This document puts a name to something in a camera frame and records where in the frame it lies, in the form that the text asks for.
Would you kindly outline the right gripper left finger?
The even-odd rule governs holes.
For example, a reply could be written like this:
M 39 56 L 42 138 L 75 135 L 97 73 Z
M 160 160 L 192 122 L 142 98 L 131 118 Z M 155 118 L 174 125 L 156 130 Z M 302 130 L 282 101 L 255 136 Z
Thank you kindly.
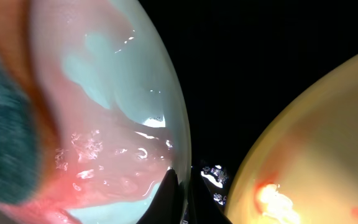
M 179 224 L 180 188 L 176 172 L 169 169 L 149 208 L 137 224 Z

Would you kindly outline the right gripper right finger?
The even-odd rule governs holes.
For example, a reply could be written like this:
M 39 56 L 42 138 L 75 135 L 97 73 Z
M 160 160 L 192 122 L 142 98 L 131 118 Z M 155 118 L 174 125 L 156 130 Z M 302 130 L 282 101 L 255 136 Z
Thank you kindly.
M 201 172 L 191 169 L 188 192 L 189 224 L 231 224 L 213 200 Z

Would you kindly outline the mint plate front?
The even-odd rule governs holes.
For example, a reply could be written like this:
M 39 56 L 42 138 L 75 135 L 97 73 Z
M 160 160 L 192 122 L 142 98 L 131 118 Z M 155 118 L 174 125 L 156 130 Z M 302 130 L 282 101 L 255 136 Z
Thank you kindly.
M 190 179 L 175 69 L 138 1 L 0 1 L 0 64 L 29 101 L 38 182 L 0 223 L 137 223 L 169 169 Z

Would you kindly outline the yellow plate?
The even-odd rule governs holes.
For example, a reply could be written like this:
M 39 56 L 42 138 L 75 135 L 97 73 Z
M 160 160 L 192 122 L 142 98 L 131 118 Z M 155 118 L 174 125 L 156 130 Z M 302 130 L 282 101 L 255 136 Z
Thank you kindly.
M 290 103 L 231 185 L 233 223 L 358 224 L 358 55 Z

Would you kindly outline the green yellow sponge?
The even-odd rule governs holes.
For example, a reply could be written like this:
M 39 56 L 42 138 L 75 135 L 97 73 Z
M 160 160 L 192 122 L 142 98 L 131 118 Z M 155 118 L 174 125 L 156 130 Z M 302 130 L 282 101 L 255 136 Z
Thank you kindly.
M 0 64 L 0 203 L 21 203 L 31 195 L 38 163 L 29 101 Z

